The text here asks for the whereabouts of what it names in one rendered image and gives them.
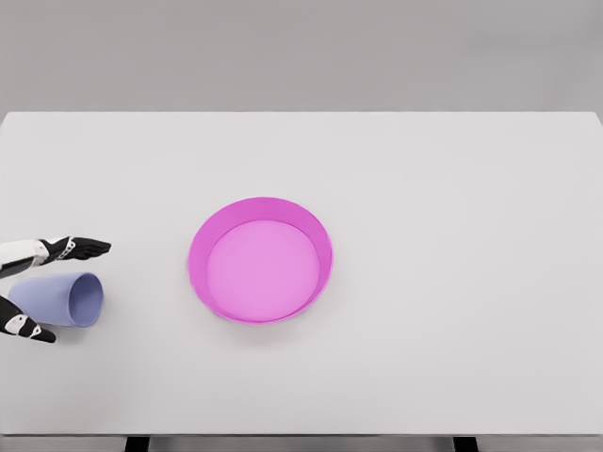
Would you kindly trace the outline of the pink round plate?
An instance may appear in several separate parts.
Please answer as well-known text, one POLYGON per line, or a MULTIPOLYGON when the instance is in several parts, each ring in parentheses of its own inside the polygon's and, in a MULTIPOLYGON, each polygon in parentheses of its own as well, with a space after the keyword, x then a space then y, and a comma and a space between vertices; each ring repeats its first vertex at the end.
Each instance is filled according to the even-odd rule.
POLYGON ((302 205, 280 198, 232 202, 195 233, 191 287, 213 314, 248 325, 278 323, 308 309, 327 287, 334 246, 302 205))

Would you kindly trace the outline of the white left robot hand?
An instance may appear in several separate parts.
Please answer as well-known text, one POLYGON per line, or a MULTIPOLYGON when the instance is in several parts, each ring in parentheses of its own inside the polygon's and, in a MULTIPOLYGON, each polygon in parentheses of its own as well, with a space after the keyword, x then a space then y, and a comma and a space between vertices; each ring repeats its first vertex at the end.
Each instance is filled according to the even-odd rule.
MULTIPOLYGON (((108 253, 112 245, 88 237, 22 239, 0 243, 0 280, 55 261, 86 261, 108 253)), ((55 334, 26 315, 16 304, 0 295, 0 333, 53 344, 55 334)))

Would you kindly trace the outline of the lavender blue cup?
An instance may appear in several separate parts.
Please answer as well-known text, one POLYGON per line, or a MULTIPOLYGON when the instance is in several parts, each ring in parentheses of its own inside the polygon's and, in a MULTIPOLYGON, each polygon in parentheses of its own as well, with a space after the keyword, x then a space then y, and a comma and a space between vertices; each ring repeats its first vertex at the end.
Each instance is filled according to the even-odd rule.
POLYGON ((62 273, 17 282, 8 299, 39 323, 87 328, 102 312, 105 291, 92 273, 62 273))

